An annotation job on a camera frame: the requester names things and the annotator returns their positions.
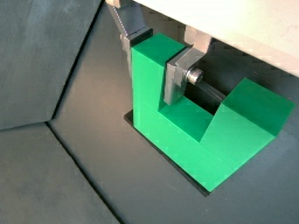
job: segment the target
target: white panel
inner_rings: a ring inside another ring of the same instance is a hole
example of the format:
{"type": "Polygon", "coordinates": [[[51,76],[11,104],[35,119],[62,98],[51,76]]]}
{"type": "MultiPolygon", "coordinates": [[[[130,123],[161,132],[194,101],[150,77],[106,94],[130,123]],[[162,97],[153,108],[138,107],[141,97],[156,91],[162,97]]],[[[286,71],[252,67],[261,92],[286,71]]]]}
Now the white panel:
{"type": "Polygon", "coordinates": [[[136,0],[299,76],[297,0],[136,0]]]}

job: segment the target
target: green bracket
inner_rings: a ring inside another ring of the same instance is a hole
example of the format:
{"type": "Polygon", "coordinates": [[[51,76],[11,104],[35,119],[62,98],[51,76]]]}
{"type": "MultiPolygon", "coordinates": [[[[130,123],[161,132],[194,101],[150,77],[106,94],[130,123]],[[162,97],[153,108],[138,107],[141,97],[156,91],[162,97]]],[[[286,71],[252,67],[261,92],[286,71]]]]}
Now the green bracket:
{"type": "Polygon", "coordinates": [[[156,34],[132,48],[134,128],[210,192],[274,139],[293,104],[244,79],[212,116],[164,103],[166,60],[184,46],[156,34]]]}

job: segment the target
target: green l-shaped block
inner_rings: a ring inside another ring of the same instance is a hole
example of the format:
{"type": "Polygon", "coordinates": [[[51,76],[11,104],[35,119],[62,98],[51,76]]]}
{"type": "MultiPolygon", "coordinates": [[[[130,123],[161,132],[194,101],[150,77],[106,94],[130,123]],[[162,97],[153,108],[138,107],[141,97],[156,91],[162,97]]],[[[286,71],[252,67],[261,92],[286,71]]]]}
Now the green l-shaped block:
{"type": "Polygon", "coordinates": [[[134,128],[210,192],[274,139],[293,104],[244,79],[212,116],[164,103],[166,60],[182,45],[156,34],[132,48],[134,128]]]}

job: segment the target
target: metal bracket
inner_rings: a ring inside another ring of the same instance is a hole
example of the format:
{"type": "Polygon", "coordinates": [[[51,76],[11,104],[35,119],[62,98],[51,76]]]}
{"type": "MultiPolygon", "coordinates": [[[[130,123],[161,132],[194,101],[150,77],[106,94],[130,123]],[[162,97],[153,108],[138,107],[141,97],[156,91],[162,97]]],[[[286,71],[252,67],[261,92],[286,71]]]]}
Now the metal bracket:
{"type": "Polygon", "coordinates": [[[166,63],[162,100],[172,105],[182,97],[185,86],[189,82],[208,92],[216,101],[221,101],[225,95],[201,80],[202,71],[196,67],[197,62],[208,51],[210,36],[186,26],[184,41],[192,45],[192,48],[185,48],[166,63]]]}
{"type": "Polygon", "coordinates": [[[106,0],[106,6],[120,31],[122,50],[126,54],[128,72],[132,77],[130,47],[152,37],[153,30],[145,26],[138,3],[128,0],[106,0]]]}

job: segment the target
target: gray wall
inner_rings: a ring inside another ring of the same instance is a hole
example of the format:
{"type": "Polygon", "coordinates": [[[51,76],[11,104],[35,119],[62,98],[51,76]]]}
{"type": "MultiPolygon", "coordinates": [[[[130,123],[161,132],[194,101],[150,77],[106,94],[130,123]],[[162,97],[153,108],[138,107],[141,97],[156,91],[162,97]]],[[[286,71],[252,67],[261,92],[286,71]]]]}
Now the gray wall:
{"type": "Polygon", "coordinates": [[[117,224],[43,123],[0,131],[0,223],[117,224]]]}
{"type": "Polygon", "coordinates": [[[50,120],[98,2],[0,1],[0,130],[50,120]]]}

